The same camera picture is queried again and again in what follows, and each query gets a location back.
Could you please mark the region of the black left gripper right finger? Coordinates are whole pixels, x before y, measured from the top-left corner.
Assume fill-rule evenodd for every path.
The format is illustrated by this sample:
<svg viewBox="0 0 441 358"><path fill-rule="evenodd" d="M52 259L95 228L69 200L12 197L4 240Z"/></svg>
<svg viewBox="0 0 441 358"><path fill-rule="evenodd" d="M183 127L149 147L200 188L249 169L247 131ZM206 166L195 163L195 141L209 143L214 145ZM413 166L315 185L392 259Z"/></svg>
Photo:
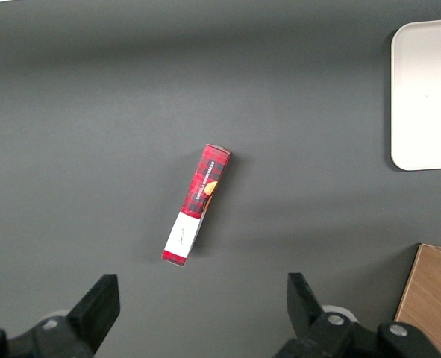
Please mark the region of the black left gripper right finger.
<svg viewBox="0 0 441 358"><path fill-rule="evenodd" d="M324 310L301 273L288 274L287 312L295 338L276 357L441 357L411 324L390 321L371 331L339 310Z"/></svg>

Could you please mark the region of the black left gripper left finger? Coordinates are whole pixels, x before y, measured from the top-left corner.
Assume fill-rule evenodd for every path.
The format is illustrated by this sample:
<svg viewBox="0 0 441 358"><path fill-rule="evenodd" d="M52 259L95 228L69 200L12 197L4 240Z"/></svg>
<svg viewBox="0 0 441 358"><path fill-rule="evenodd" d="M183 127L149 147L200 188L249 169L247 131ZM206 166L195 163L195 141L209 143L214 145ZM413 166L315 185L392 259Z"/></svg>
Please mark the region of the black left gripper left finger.
<svg viewBox="0 0 441 358"><path fill-rule="evenodd" d="M14 338L0 328L0 357L94 357L119 313L118 277L106 274L67 314L52 313Z"/></svg>

